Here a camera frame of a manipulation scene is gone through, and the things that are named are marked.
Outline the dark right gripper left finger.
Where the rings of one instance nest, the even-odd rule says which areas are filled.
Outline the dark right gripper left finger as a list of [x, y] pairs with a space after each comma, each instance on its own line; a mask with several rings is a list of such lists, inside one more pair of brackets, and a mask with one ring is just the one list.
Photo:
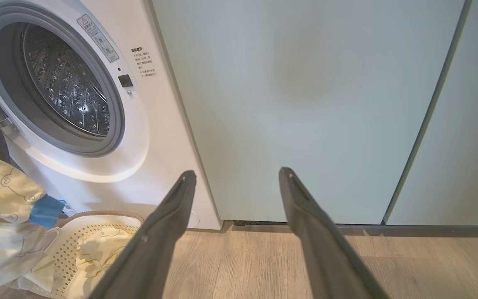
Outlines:
[[177, 240], [187, 229], [197, 176], [183, 172], [90, 295], [91, 299], [161, 299]]

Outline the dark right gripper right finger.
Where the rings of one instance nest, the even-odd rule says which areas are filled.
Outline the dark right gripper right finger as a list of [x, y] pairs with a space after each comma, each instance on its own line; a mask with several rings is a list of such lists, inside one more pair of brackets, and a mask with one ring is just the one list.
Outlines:
[[300, 239], [315, 299], [387, 299], [388, 295], [298, 175], [278, 174], [287, 225]]

